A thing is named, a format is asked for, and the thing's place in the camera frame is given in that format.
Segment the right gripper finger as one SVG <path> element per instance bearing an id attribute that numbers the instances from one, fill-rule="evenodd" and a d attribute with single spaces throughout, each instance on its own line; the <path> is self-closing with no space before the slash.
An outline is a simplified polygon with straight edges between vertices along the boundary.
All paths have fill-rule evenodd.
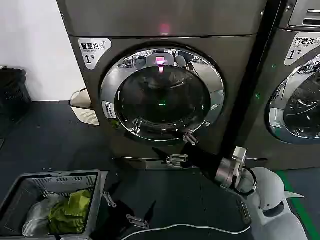
<path id="1" fill-rule="evenodd" d="M 173 135 L 184 141 L 185 143 L 190 143 L 192 146 L 195 146 L 199 143 L 199 140 L 194 137 L 191 133 L 186 133 L 186 132 L 174 132 Z"/>
<path id="2" fill-rule="evenodd" d="M 152 150 L 159 156 L 159 158 L 168 166 L 181 166 L 181 164 L 186 163 L 188 160 L 187 154 L 171 154 L 153 147 Z"/>

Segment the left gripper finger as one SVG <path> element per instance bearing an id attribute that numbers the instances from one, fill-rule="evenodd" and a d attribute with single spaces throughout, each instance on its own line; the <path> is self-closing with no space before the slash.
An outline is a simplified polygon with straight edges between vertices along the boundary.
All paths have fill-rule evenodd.
<path id="1" fill-rule="evenodd" d="M 150 227 L 150 222 L 154 216 L 154 208 L 156 205 L 156 201 L 154 201 L 146 214 L 144 215 L 144 218 L 140 218 L 134 215 L 127 214 L 126 219 L 128 222 L 132 225 L 134 225 L 137 228 L 149 228 Z"/>
<path id="2" fill-rule="evenodd" d="M 107 176 L 102 190 L 102 196 L 110 208 L 116 208 L 117 204 L 113 196 L 118 190 L 122 180 L 118 174 Z"/>

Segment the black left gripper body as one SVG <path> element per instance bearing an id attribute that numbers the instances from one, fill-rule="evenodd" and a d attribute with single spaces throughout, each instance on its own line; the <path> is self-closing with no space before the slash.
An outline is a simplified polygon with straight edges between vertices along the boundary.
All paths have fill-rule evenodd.
<path id="1" fill-rule="evenodd" d="M 121 200 L 115 203 L 116 207 L 108 210 L 109 217 L 100 230 L 100 240 L 117 240 L 131 226 L 127 215 L 134 217 L 135 212 Z"/>

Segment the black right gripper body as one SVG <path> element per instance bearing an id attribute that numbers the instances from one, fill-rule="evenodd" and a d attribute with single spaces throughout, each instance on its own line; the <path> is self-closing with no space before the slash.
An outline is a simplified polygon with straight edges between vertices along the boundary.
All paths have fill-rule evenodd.
<path id="1" fill-rule="evenodd" d="M 186 144 L 180 154 L 187 155 L 187 161 L 181 164 L 183 168 L 196 167 L 208 180 L 216 181 L 216 174 L 222 162 L 221 156 L 207 152 L 192 144 Z"/>

